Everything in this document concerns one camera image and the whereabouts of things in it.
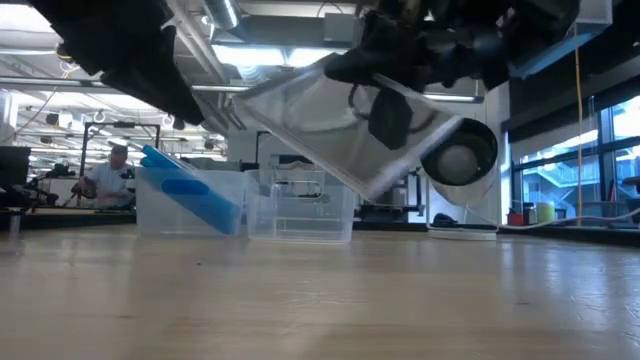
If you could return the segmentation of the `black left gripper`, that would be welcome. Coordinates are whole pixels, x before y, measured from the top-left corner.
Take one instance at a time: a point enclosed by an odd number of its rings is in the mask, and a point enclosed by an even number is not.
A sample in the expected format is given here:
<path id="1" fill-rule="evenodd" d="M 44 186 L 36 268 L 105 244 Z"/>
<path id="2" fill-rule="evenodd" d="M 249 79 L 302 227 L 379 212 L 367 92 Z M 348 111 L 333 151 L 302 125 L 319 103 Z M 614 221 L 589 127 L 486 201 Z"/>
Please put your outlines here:
<path id="1" fill-rule="evenodd" d="M 205 118 L 174 62 L 175 28 L 156 0 L 31 0 L 85 72 L 190 125 Z"/>

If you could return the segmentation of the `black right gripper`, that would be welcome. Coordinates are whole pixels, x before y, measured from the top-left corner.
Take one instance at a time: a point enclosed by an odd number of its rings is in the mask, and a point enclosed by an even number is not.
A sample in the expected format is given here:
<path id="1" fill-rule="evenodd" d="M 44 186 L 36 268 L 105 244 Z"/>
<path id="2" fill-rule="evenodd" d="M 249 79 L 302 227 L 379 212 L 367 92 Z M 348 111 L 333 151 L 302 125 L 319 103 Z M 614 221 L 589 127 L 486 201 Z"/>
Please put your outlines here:
<path id="1" fill-rule="evenodd" d="M 506 0 L 398 0 L 393 19 L 377 10 L 363 18 L 360 43 L 324 65 L 331 80 L 377 86 L 381 75 L 414 91 L 452 87 L 461 78 L 491 90 L 511 75 L 503 27 L 514 13 Z"/>

